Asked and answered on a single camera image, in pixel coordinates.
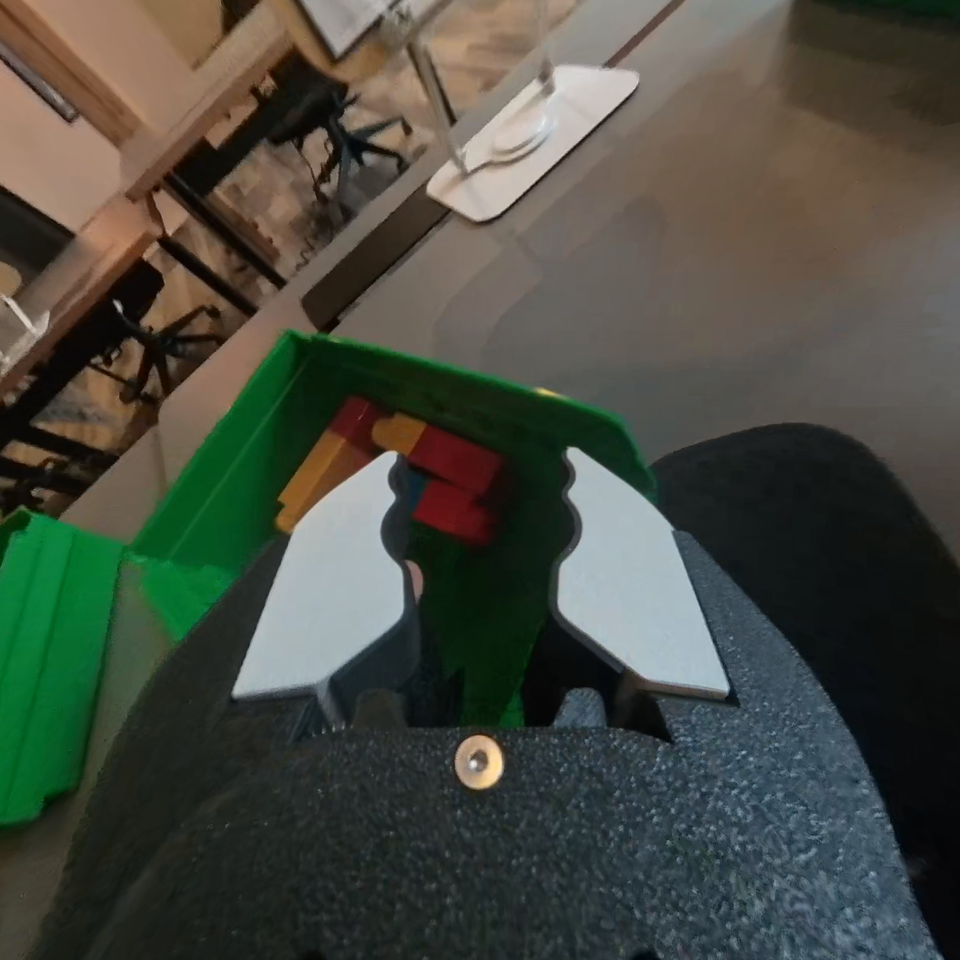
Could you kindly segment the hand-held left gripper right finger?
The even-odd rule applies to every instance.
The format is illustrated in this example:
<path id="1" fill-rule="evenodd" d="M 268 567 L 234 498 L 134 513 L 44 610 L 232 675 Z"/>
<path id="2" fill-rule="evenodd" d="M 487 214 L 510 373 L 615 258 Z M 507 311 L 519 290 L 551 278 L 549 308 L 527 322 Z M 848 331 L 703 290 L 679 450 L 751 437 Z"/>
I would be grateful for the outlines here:
<path id="1" fill-rule="evenodd" d="M 551 569 L 551 613 L 643 690 L 722 702 L 731 682 L 671 523 L 577 447 L 562 453 L 573 532 Z"/>

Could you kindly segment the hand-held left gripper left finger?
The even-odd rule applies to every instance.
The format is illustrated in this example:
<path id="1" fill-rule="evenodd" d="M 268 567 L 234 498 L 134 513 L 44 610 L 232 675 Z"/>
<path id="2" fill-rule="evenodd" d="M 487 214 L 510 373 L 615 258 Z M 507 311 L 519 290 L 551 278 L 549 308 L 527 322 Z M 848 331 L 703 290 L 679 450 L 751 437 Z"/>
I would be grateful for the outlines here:
<path id="1" fill-rule="evenodd" d="M 405 458 L 385 452 L 294 527 L 231 690 L 235 701 L 314 693 L 355 702 L 417 672 L 421 636 L 404 560 Z"/>

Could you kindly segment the green plastic bin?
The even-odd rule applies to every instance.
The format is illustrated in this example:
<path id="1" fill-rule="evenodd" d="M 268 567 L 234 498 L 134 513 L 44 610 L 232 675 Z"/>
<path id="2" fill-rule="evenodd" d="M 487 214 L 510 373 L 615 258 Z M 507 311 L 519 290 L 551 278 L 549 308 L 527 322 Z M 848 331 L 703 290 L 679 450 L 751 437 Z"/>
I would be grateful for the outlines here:
<path id="1" fill-rule="evenodd" d="M 80 784 L 123 557 L 121 543 L 41 513 L 2 521 L 2 831 Z"/>
<path id="2" fill-rule="evenodd" d="M 278 497 L 349 395 L 501 454 L 505 504 L 493 541 L 466 546 L 413 523 L 423 621 L 446 673 L 462 671 L 461 720 L 522 726 L 523 675 L 548 612 L 552 564 L 573 532 L 567 448 L 655 502 L 657 481 L 626 424 L 564 397 L 462 367 L 322 334 L 288 332 L 134 540 L 136 554 L 222 570 L 234 582 L 273 534 Z"/>

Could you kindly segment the heap of mega block towers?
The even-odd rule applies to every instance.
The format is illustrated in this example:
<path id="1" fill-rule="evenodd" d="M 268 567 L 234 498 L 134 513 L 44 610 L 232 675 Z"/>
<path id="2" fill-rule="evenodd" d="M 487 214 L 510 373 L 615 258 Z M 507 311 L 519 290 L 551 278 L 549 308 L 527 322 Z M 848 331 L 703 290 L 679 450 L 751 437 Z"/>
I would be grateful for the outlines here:
<path id="1" fill-rule="evenodd" d="M 286 534 L 385 452 L 406 457 L 413 474 L 413 520 L 470 546 L 487 546 L 498 527 L 507 461 L 472 440 L 365 397 L 348 396 L 278 497 L 275 527 Z"/>

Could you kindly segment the black mesh pad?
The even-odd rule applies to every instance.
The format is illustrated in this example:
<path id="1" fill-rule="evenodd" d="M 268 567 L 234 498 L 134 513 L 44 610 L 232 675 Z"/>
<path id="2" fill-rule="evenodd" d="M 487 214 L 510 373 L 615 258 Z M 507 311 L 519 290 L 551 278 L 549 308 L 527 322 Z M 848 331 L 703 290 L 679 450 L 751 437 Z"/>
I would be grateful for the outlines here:
<path id="1" fill-rule="evenodd" d="M 958 912 L 958 564 L 893 471 L 781 423 L 653 462 L 657 504 L 792 643 L 853 733 L 918 894 Z"/>

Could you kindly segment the black office chair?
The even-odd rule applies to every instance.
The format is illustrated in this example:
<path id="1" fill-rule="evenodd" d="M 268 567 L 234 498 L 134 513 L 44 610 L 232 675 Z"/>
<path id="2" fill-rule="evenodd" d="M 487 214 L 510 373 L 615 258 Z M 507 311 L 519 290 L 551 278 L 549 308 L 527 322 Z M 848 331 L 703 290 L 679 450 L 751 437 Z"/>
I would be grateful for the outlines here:
<path id="1" fill-rule="evenodd" d="M 125 405 L 160 404 L 174 389 L 169 360 L 188 359 L 188 348 L 192 345 L 221 346 L 225 342 L 217 333 L 186 333 L 186 328 L 201 316 L 221 320 L 222 312 L 213 304 L 201 304 L 160 329 L 145 326 L 139 319 L 134 320 L 120 299 L 114 298 L 110 304 L 121 333 L 104 351 L 88 361 L 86 367 L 120 384 L 118 399 Z M 125 378 L 112 370 L 124 342 L 128 340 L 138 343 L 141 349 L 139 365 L 132 378 Z"/>
<path id="2" fill-rule="evenodd" d="M 335 226 L 342 226 L 355 216 L 344 195 L 353 167 L 366 166 L 366 155 L 393 161 L 397 173 L 402 173 L 408 166 L 403 154 L 380 146 L 375 139 L 394 127 L 400 128 L 404 137 L 409 138 L 413 134 L 410 122 L 399 115 L 366 126 L 347 128 L 344 115 L 358 100 L 357 95 L 336 92 L 310 94 L 270 136 L 273 146 L 293 145 L 307 165 L 319 206 Z M 306 139 L 318 131 L 326 135 L 329 152 L 317 172 L 306 157 L 305 144 Z"/>

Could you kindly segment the clear acrylic holder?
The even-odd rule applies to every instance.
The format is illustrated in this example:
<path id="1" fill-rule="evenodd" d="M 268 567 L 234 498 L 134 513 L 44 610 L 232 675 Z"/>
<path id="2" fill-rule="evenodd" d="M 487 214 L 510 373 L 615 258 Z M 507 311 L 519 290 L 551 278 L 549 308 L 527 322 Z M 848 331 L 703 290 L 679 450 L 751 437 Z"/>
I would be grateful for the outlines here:
<path id="1" fill-rule="evenodd" d="M 13 298 L 1 294 L 1 378 L 42 340 L 49 325 L 49 311 L 32 317 Z"/>

